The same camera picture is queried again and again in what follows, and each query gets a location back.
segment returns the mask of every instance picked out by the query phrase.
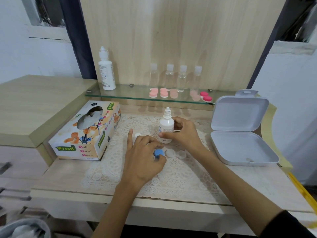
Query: black sleeve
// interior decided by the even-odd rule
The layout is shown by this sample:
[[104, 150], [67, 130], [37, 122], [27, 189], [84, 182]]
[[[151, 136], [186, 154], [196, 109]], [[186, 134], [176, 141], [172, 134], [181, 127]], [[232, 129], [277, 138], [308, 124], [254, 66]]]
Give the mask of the black sleeve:
[[316, 238], [286, 210], [271, 220], [260, 235], [260, 238], [272, 237]]

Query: hand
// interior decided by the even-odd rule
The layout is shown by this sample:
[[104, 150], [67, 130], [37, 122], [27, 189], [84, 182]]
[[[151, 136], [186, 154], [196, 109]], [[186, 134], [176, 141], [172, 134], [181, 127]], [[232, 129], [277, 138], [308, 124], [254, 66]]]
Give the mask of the hand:
[[180, 117], [172, 117], [172, 119], [175, 121], [174, 130], [180, 130], [180, 132], [161, 132], [158, 134], [159, 137], [177, 140], [191, 154], [200, 148], [204, 148], [198, 136], [196, 126], [192, 121]]
[[138, 136], [132, 144], [132, 132], [128, 133], [128, 141], [125, 153], [125, 162], [120, 183], [132, 186], [137, 193], [154, 176], [162, 171], [166, 163], [166, 157], [160, 155], [159, 159], [153, 157], [156, 148], [164, 145], [151, 136]]

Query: person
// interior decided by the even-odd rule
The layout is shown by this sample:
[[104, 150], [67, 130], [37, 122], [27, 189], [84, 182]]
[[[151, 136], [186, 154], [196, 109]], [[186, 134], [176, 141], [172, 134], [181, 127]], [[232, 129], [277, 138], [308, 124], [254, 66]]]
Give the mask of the person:
[[[208, 171], [255, 235], [259, 237], [315, 237], [287, 211], [282, 210], [224, 165], [204, 147], [193, 122], [173, 117], [174, 130], [159, 137], [180, 142]], [[151, 136], [138, 136], [133, 145], [130, 129], [121, 181], [101, 218], [93, 238], [120, 237], [133, 200], [140, 189], [164, 167], [166, 158], [153, 159], [153, 151], [163, 144]]]

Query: forearm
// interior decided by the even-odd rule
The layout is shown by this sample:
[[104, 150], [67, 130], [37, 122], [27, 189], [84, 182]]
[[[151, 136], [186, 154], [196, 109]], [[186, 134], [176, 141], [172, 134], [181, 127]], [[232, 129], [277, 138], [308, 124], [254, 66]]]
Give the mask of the forearm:
[[92, 238], [120, 237], [126, 217], [137, 194], [138, 192], [133, 190], [132, 186], [119, 183]]
[[257, 236], [282, 211], [280, 207], [232, 172], [211, 151], [200, 148], [192, 155], [204, 166]]

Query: open plastic container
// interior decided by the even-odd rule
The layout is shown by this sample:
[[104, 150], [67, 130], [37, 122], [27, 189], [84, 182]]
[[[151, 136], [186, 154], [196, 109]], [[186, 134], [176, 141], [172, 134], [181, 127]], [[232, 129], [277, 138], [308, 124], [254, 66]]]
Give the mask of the open plastic container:
[[239, 90], [235, 96], [220, 97], [215, 104], [210, 135], [225, 164], [265, 166], [279, 161], [264, 140], [252, 132], [260, 126], [269, 105], [266, 98], [255, 97], [257, 92]]

